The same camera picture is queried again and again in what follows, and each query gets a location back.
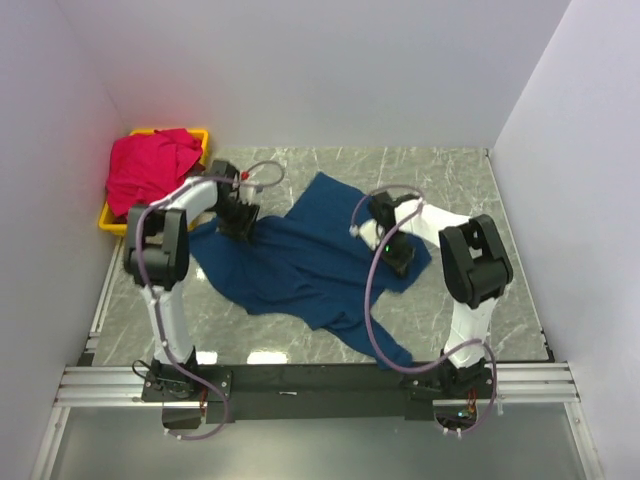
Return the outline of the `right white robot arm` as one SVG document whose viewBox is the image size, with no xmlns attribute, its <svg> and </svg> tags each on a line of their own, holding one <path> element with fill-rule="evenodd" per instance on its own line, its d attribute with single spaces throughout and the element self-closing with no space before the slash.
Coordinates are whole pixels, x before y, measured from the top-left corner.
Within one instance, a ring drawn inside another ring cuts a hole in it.
<svg viewBox="0 0 640 480">
<path fill-rule="evenodd" d="M 496 367 L 488 343 L 493 311 L 513 280 L 513 267 L 494 220 L 486 215 L 468 217 L 435 207 L 416 187 L 394 198 L 387 187 L 370 191 L 372 219 L 352 225 L 374 253 L 364 293 L 365 327 L 375 356 L 403 374 L 439 370 L 444 395 L 460 399 L 474 386 L 473 374 Z M 376 340 L 371 320 L 371 290 L 378 263 L 383 260 L 398 275 L 413 259 L 407 237 L 413 235 L 440 250 L 444 282 L 453 299 L 449 336 L 441 356 L 422 366 L 404 367 L 391 360 Z"/>
</svg>

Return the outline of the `blue t shirt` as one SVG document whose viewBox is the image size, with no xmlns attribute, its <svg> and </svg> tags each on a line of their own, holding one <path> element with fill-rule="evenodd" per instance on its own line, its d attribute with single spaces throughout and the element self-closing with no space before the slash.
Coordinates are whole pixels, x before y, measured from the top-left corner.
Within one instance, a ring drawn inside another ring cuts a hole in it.
<svg viewBox="0 0 640 480">
<path fill-rule="evenodd" d="M 283 217 L 259 219 L 250 242 L 223 235 L 215 220 L 189 235 L 190 253 L 212 287 L 251 315 L 284 313 L 311 329 L 325 329 L 367 356 L 378 350 L 395 364 L 409 367 L 412 355 L 374 318 L 364 316 L 364 298 L 377 300 L 389 290 L 403 293 L 431 262 L 426 245 L 412 236 L 415 255 L 406 277 L 384 262 L 373 285 L 365 287 L 372 253 L 352 237 L 349 223 L 369 220 L 354 208 L 360 190 L 317 174 Z"/>
</svg>

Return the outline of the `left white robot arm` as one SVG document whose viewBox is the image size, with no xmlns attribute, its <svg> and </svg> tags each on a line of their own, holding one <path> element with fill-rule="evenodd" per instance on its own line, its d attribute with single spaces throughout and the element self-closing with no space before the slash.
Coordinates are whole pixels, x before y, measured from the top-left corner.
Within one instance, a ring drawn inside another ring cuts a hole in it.
<svg viewBox="0 0 640 480">
<path fill-rule="evenodd" d="M 123 265 L 147 305 L 155 350 L 148 382 L 164 386 L 176 401 L 193 399 L 200 388 L 195 346 L 183 308 L 183 281 L 190 264 L 189 226 L 212 212 L 223 235 L 247 242 L 264 187 L 227 160 L 216 159 L 206 174 L 191 176 L 159 200 L 129 210 Z"/>
</svg>

